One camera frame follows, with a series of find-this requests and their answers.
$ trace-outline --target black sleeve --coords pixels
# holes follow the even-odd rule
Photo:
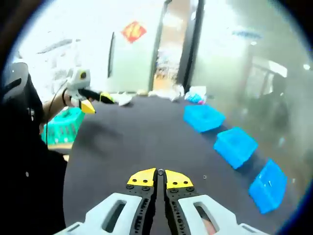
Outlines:
[[[43,104],[37,94],[37,91],[31,81],[31,76],[28,74],[27,83],[25,87],[25,96],[28,101],[29,108],[34,112],[34,121],[36,125],[40,125],[44,119]]]

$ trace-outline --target white wall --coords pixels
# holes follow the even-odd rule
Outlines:
[[[19,48],[38,93],[46,94],[58,70],[79,65],[90,68],[94,89],[108,92],[148,89],[163,3],[162,0],[55,0],[38,15]],[[147,33],[130,44],[121,31],[133,21],[138,21]],[[113,32],[116,35],[113,73],[108,78]],[[36,54],[62,39],[81,41]]]

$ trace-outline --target black tablecloth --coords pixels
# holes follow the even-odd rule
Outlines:
[[[208,194],[234,212],[237,222],[274,233],[288,219],[295,203],[291,186],[280,207],[265,215],[249,197],[248,187],[266,159],[256,150],[238,170],[213,149],[216,135],[229,126],[204,134],[183,121],[184,106],[158,97],[134,97],[128,107],[94,103],[74,142],[64,186],[67,226],[83,222],[85,214],[113,192],[122,192],[129,177],[152,167],[188,176],[197,192]],[[164,214],[163,181],[159,178],[152,235],[170,234]]]

